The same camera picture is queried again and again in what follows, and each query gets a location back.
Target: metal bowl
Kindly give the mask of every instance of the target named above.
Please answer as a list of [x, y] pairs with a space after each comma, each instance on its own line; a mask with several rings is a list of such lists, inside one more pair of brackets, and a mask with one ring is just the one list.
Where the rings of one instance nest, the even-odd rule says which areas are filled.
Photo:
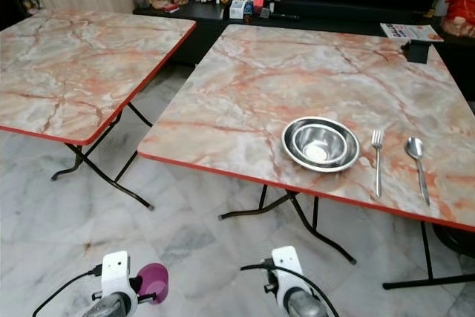
[[343, 135], [322, 124], [301, 126], [292, 135], [298, 153], [317, 165], [339, 162], [348, 152]]
[[[334, 163], [315, 163], [302, 152], [302, 146], [297, 138], [299, 129], [308, 125], [322, 125], [337, 131], [347, 144], [347, 153]], [[298, 164], [316, 172], [338, 172], [351, 167], [360, 153], [359, 141], [349, 128], [335, 120], [323, 117], [303, 117], [291, 122], [282, 132], [282, 143], [287, 154]]]

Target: black holder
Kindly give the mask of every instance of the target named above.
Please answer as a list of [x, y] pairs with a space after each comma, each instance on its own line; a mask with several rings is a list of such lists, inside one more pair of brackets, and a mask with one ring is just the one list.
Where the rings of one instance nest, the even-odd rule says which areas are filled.
[[428, 63], [429, 47], [432, 42], [410, 40], [401, 46], [404, 55], [409, 62], [414, 63]]

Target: marble floor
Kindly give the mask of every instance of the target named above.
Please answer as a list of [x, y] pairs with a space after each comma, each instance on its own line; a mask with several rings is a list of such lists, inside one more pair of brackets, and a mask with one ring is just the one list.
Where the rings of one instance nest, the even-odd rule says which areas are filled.
[[[156, 120], [191, 69], [164, 67], [133, 103]], [[147, 132], [128, 109], [92, 155], [114, 176]], [[0, 315], [30, 316], [54, 290], [126, 249], [131, 273], [150, 262], [165, 264], [170, 290], [145, 316], [284, 316], [263, 292], [261, 271], [245, 264], [293, 245], [305, 275], [326, 292], [341, 316], [473, 317], [475, 283], [384, 291], [381, 283], [424, 278], [419, 223], [332, 200], [320, 202], [319, 230], [357, 259], [353, 266], [302, 227], [291, 203], [257, 217], [219, 221], [220, 213], [257, 206], [260, 185], [165, 165], [138, 157], [121, 183], [150, 200], [148, 211], [102, 181], [87, 166], [50, 181], [73, 163], [60, 143], [6, 132], [1, 143]], [[280, 197], [270, 189], [267, 197]], [[298, 200], [309, 211], [311, 197]], [[475, 272], [475, 260], [458, 256], [428, 229], [436, 276]], [[62, 292], [40, 316], [81, 316], [100, 279], [86, 277]]]

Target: fork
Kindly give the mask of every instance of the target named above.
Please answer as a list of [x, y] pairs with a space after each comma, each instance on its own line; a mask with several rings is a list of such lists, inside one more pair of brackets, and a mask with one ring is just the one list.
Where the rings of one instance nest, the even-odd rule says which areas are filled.
[[376, 196], [381, 197], [381, 166], [379, 158], [379, 152], [383, 147], [383, 133], [381, 130], [376, 129], [373, 131], [371, 145], [376, 149]]

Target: cabinet drawer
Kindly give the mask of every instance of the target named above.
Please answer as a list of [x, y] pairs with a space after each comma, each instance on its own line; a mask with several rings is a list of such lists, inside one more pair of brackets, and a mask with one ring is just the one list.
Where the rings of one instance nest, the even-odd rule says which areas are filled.
[[47, 9], [74, 9], [111, 12], [111, 0], [42, 0]]

